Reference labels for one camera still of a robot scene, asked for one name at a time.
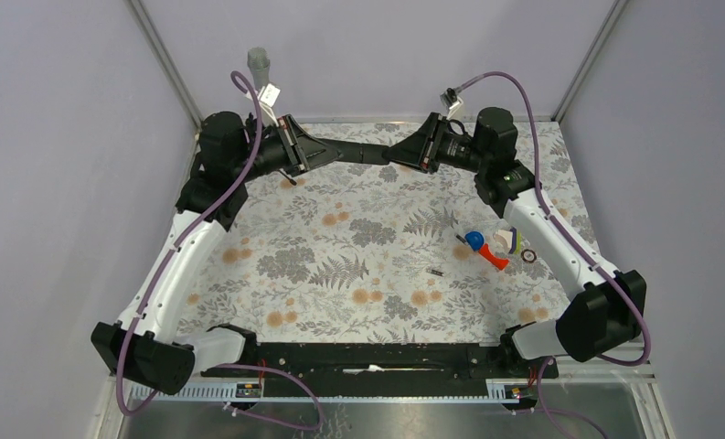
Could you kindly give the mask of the black remote control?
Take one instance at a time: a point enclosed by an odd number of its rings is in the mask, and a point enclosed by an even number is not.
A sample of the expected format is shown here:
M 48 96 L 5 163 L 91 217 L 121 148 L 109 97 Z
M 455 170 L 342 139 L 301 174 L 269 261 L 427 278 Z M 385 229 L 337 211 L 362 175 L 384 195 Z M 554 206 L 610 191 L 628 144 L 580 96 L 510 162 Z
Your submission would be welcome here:
M 389 164 L 389 160 L 385 157 L 385 153 L 389 149 L 386 145 L 339 140 L 331 140 L 330 145 L 339 153 L 338 161 L 340 162 L 375 166 L 386 166 Z

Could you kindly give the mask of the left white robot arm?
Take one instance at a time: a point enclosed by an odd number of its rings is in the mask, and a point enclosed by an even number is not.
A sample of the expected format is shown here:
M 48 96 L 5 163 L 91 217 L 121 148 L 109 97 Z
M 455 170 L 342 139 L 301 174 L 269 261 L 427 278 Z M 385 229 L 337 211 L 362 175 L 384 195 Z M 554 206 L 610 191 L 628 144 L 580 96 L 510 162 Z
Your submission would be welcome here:
M 176 203 L 165 244 L 133 301 L 112 323 L 98 323 L 91 343 L 110 373 L 173 395 L 189 378 L 223 363 L 245 376 L 256 348 L 235 329 L 177 334 L 181 309 L 201 265 L 230 231 L 245 203 L 246 183 L 283 171 L 289 177 L 346 157 L 332 141 L 312 137 L 290 115 L 271 127 L 234 112 L 207 117 L 197 134 L 190 179 Z

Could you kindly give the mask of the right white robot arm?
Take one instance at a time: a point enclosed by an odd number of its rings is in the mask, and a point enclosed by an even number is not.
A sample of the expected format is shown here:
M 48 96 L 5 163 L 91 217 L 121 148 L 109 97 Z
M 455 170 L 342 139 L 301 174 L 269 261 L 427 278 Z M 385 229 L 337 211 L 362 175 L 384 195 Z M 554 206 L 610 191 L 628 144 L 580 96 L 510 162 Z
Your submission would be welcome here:
M 458 133 L 452 124 L 434 112 L 415 134 L 382 156 L 423 173 L 434 173 L 441 165 L 474 173 L 479 198 L 523 235 L 570 299 L 559 318 L 504 334 L 505 346 L 498 353 L 502 371 L 520 377 L 535 359 L 545 357 L 608 360 L 609 350 L 637 337 L 643 339 L 643 352 L 633 363 L 647 362 L 651 337 L 643 317 L 645 279 L 637 271 L 621 272 L 565 222 L 537 174 L 517 159 L 518 131 L 511 113 L 483 109 L 472 134 Z

